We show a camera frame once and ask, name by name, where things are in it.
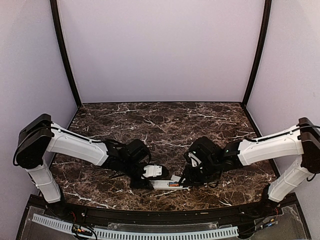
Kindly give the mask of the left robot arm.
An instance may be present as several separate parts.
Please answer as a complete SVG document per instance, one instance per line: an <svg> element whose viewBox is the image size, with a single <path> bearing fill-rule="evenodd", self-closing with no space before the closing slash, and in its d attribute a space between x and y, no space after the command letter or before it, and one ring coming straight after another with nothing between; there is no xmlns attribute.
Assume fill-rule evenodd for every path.
<svg viewBox="0 0 320 240"><path fill-rule="evenodd" d="M44 162L46 152L121 172L130 177L131 186L138 189L151 188L150 180L163 173L161 166L142 162L145 158L150 159L151 153L139 139L128 144L112 139L94 140L68 131L53 123L50 115L42 114L19 133L13 165L28 172L45 201L51 204L51 210L60 218L67 218L71 208L62 200L62 191Z"/></svg>

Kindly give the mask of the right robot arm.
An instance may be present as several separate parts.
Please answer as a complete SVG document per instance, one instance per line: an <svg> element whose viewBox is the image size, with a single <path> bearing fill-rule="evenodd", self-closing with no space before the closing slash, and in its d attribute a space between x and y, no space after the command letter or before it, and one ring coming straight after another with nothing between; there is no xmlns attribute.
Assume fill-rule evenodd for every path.
<svg viewBox="0 0 320 240"><path fill-rule="evenodd" d="M206 136L193 142L184 153L187 162L179 185L201 186L215 181L217 175L254 163L285 156L295 161L277 180L266 187L264 199L255 213L266 217L285 196L310 176L320 172L320 128L308 118L278 133L229 142L221 148Z"/></svg>

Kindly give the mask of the orange battery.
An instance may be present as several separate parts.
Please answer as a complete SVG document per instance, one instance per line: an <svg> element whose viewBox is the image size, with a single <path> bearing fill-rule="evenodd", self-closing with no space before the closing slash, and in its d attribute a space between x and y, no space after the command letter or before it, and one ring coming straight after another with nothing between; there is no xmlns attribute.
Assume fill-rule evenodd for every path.
<svg viewBox="0 0 320 240"><path fill-rule="evenodd" d="M171 182L171 183L168 184L168 186L169 187L179 187L180 185L178 183Z"/></svg>

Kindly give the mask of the white battery cover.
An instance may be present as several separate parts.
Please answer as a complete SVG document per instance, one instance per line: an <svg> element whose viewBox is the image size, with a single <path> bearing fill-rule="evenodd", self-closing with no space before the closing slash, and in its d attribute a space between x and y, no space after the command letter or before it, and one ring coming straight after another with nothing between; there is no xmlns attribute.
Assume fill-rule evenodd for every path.
<svg viewBox="0 0 320 240"><path fill-rule="evenodd" d="M176 175L172 175L172 176L171 176L171 180L172 180L172 181L178 182L180 179L181 179L181 178L180 178L179 176L176 176Z"/></svg>

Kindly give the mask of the white remote control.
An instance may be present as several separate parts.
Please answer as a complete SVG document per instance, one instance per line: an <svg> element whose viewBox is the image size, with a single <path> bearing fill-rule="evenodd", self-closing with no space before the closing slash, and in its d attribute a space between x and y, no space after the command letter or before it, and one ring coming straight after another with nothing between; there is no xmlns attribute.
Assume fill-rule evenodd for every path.
<svg viewBox="0 0 320 240"><path fill-rule="evenodd" d="M180 186L169 186L169 183L178 183L173 180L151 180L151 183L155 190L181 190L184 187Z"/></svg>

